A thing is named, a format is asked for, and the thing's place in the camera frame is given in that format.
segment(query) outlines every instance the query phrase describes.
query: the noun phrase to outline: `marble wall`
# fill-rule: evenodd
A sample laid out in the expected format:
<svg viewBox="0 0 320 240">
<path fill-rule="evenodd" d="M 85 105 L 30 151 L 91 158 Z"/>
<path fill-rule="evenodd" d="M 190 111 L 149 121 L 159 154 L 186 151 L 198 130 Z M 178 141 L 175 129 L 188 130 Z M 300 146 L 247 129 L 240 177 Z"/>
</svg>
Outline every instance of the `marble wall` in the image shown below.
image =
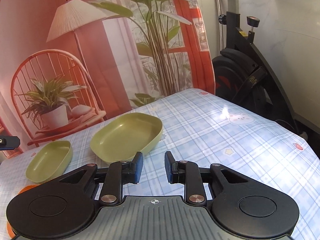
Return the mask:
<svg viewBox="0 0 320 240">
<path fill-rule="evenodd" d="M 215 57 L 219 51 L 215 1 L 198 2 Z M 239 4 L 244 31 L 250 28 L 246 16 L 260 19 L 255 45 L 277 74 L 294 111 L 320 128 L 320 0 L 239 0 Z M 222 0 L 222 7 L 225 13 L 227 0 Z"/>
</svg>

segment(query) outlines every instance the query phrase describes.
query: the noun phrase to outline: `white flower pot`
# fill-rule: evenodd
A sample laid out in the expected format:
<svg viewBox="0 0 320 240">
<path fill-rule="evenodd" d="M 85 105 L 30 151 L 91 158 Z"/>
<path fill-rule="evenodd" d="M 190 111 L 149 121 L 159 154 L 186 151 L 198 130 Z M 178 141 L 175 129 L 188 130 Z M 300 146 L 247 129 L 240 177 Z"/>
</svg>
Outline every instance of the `white flower pot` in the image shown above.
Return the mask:
<svg viewBox="0 0 320 240">
<path fill-rule="evenodd" d="M 56 129 L 68 124 L 67 108 L 65 105 L 59 106 L 51 112 L 41 115 L 42 121 L 50 129 Z"/>
</svg>

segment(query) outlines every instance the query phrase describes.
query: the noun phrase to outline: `black exercise bike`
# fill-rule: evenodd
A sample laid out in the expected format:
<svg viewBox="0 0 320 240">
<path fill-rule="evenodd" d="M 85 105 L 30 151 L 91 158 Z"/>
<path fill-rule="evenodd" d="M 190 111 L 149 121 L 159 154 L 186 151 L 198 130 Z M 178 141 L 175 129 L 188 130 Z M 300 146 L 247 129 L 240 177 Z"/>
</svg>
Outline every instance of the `black exercise bike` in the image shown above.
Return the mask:
<svg viewBox="0 0 320 240">
<path fill-rule="evenodd" d="M 245 33 L 240 28 L 238 0 L 228 0 L 227 14 L 219 16 L 219 23 L 227 26 L 226 47 L 212 60 L 216 95 L 301 135 L 281 83 L 253 44 L 253 28 L 259 22 L 248 16 L 252 28 Z"/>
</svg>

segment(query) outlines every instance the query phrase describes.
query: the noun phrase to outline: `white pleated lampshade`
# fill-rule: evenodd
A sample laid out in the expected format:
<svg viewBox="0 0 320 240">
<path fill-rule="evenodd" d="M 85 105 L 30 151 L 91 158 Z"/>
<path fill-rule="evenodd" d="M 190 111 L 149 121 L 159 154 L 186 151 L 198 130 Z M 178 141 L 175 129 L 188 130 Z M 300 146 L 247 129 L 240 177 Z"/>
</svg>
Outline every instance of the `white pleated lampshade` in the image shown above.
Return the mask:
<svg viewBox="0 0 320 240">
<path fill-rule="evenodd" d="M 87 23 L 111 18 L 116 15 L 113 12 L 109 13 L 110 15 L 107 15 L 95 6 L 84 1 L 71 0 L 57 8 L 50 27 L 47 42 Z"/>
</svg>

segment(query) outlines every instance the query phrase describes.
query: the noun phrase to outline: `green bowl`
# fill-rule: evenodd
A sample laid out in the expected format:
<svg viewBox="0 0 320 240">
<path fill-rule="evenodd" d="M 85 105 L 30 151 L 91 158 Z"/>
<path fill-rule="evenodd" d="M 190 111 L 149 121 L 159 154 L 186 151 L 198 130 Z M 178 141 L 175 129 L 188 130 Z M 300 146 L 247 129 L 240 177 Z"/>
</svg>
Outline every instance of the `green bowl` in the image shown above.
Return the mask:
<svg viewBox="0 0 320 240">
<path fill-rule="evenodd" d="M 162 131 L 162 122 L 155 116 L 124 114 L 99 130 L 90 147 L 107 164 L 132 161 L 137 152 L 148 154 L 160 141 Z"/>
<path fill-rule="evenodd" d="M 45 183 L 63 174 L 71 162 L 73 150 L 69 141 L 54 141 L 44 146 L 30 162 L 27 179 Z"/>
</svg>

